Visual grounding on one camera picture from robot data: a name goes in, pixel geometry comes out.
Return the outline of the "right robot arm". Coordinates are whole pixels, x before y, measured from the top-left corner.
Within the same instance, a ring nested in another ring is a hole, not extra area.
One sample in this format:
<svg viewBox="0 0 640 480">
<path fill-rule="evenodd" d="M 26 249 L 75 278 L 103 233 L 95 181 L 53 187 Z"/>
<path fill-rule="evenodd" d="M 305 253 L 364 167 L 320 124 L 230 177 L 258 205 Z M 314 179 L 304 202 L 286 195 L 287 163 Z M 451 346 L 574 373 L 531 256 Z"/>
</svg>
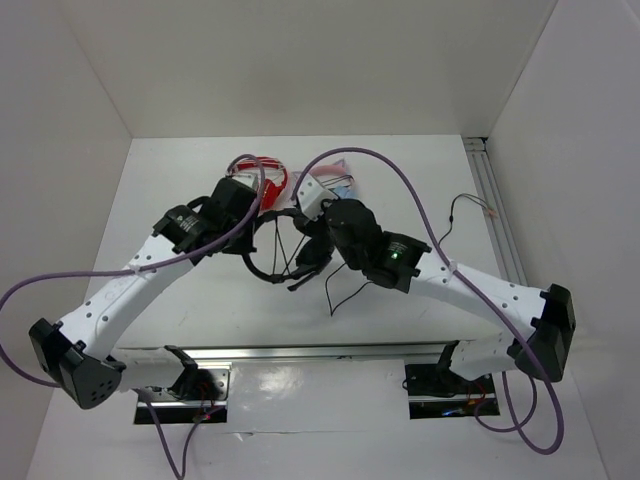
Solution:
<svg viewBox="0 0 640 480">
<path fill-rule="evenodd" d="M 436 369 L 441 388 L 457 392 L 469 381 L 510 370 L 562 380 L 576 328 L 568 289 L 527 287 L 444 262 L 426 243 L 383 230 L 358 200 L 326 201 L 323 209 L 330 237 L 350 269 L 382 288 L 442 301 L 500 328 L 494 336 L 444 347 Z"/>
</svg>

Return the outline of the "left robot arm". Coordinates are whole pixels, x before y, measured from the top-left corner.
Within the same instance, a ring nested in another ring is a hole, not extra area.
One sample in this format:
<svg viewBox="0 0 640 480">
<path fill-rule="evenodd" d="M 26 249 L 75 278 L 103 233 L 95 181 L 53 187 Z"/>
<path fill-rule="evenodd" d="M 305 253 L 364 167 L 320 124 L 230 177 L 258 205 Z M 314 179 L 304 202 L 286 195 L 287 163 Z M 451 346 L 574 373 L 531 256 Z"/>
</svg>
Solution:
<svg viewBox="0 0 640 480">
<path fill-rule="evenodd" d="M 211 195 L 170 209 L 123 275 L 57 322 L 40 319 L 31 326 L 29 337 L 43 371 L 81 409 L 138 388 L 184 399 L 211 380 L 176 346 L 118 350 L 115 345 L 173 282 L 243 235 L 259 210 L 257 189 L 256 179 L 224 177 Z"/>
</svg>

